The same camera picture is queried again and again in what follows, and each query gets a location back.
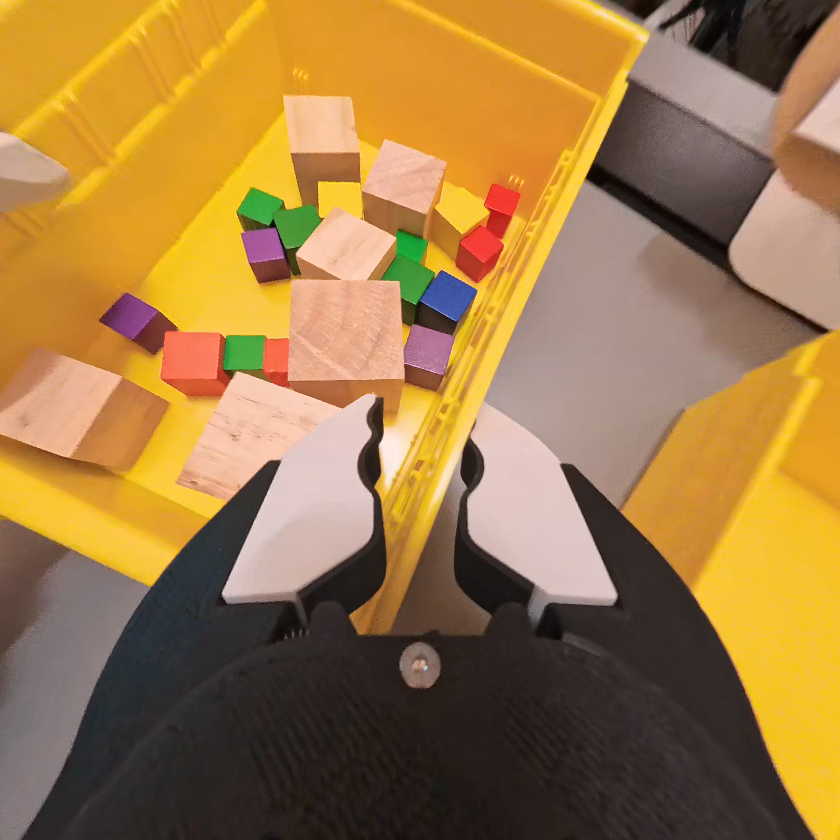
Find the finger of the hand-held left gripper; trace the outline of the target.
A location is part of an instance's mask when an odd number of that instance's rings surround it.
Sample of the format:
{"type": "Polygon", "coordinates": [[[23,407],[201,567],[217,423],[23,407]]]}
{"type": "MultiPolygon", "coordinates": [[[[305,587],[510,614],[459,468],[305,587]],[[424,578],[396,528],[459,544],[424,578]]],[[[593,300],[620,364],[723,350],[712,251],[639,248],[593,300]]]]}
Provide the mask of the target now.
{"type": "Polygon", "coordinates": [[[11,133],[1,132],[1,211],[42,203],[70,188],[63,165],[11,133]]]}

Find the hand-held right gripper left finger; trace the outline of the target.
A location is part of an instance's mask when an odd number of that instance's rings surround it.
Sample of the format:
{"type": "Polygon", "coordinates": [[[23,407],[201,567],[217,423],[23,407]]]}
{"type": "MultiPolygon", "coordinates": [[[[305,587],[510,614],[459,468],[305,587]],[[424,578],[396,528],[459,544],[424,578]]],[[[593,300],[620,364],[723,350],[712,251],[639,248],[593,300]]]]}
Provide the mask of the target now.
{"type": "Polygon", "coordinates": [[[327,604],[351,616],[384,582],[380,444],[384,401],[363,395],[270,461],[225,503],[226,606],[291,606],[310,624],[327,604]]]}

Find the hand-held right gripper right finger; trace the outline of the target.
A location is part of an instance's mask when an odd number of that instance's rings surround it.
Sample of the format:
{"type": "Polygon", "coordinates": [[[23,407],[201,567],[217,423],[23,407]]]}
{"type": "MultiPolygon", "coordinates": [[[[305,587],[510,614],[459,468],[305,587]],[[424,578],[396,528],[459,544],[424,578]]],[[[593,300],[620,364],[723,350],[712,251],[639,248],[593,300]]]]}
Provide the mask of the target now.
{"type": "Polygon", "coordinates": [[[618,605],[571,483],[541,440],[485,404],[460,474],[455,580],[488,616],[517,605],[537,629],[550,606],[618,605]]]}

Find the pile of wooden cubes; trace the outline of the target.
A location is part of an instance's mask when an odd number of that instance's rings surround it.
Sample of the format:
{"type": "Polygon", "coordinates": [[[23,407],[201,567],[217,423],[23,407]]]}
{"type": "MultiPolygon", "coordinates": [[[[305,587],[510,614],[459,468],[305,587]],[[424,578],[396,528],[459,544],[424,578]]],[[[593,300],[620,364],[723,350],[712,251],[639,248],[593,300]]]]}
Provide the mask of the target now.
{"type": "Polygon", "coordinates": [[[494,270],[478,287],[477,301],[462,318],[454,348],[444,353],[444,374],[434,363],[413,362],[403,350],[419,327],[402,326],[397,338],[396,294],[373,290],[374,282],[339,282],[312,276],[316,260],[338,266],[352,257],[350,235],[362,224],[334,209],[319,231],[304,245],[303,277],[258,283],[249,267],[238,231],[235,204],[247,187],[265,188],[300,207],[288,148],[287,116],[283,114],[248,154],[223,188],[186,227],[136,291],[182,329],[191,345],[197,333],[217,333],[227,345],[241,335],[265,335],[265,363],[273,347],[290,339],[291,386],[258,385],[258,372],[233,374],[231,395],[192,396],[179,393],[161,378],[164,353],[150,356],[131,350],[126,339],[98,322],[117,297],[106,290],[82,296],[80,280],[59,291],[62,301],[46,297],[46,287],[26,287],[35,297],[12,309],[12,293],[2,294],[3,382],[36,349],[53,350],[99,368],[120,373],[171,404],[136,465],[122,475],[87,468],[75,461],[42,455],[33,445],[5,444],[3,456],[23,458],[22,470],[45,475],[44,482],[80,490],[104,489],[105,498],[118,490],[141,487],[154,497],[205,516],[220,508],[267,460],[281,457],[321,417],[349,405],[367,393],[385,401],[385,443],[382,448],[385,486],[395,480],[397,467],[416,441],[430,451],[432,436],[448,435],[476,413],[464,408],[463,396],[444,396],[466,383],[466,363],[483,363],[479,338],[489,335],[490,295],[500,272],[494,270]],[[461,420],[427,421],[432,409],[460,413],[461,420]]]}

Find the yellow plastic box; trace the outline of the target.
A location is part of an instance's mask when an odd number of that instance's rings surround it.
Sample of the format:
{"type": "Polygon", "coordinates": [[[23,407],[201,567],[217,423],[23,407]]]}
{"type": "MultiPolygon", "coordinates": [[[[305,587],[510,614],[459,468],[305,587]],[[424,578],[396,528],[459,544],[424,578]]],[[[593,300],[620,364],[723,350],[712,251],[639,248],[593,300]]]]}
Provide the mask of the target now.
{"type": "Polygon", "coordinates": [[[729,651],[775,769],[839,834],[839,332],[685,409],[623,506],[729,651]]]}
{"type": "Polygon", "coordinates": [[[284,96],[348,96],[363,173],[393,140],[448,185],[521,193],[444,384],[385,420],[388,571],[353,620],[389,629],[646,38],[589,2],[2,2],[2,130],[70,174],[2,217],[2,385],[45,349],[170,404],[122,474],[2,438],[2,519],[150,585],[221,507],[176,484],[214,402],[99,318],[131,291],[183,331],[287,333],[288,284],[258,284],[236,211],[250,187],[298,200],[284,96]]]}

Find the pale wooden chair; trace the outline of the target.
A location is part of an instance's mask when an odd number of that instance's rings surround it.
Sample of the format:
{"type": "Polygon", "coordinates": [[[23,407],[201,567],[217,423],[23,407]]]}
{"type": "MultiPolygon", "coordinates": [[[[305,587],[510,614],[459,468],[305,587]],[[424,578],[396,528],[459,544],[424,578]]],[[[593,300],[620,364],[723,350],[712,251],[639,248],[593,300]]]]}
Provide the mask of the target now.
{"type": "Polygon", "coordinates": [[[839,9],[804,47],[773,117],[774,172],[729,246],[747,286],[839,325],[839,9]]]}

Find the dark grey cabinet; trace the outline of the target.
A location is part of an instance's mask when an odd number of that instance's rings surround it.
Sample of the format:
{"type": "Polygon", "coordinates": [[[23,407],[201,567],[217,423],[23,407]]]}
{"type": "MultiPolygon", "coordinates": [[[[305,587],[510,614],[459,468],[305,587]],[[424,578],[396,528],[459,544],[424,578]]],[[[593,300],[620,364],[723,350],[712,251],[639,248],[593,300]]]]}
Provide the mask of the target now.
{"type": "Polygon", "coordinates": [[[652,33],[587,178],[720,267],[770,179],[776,93],[652,33]]]}

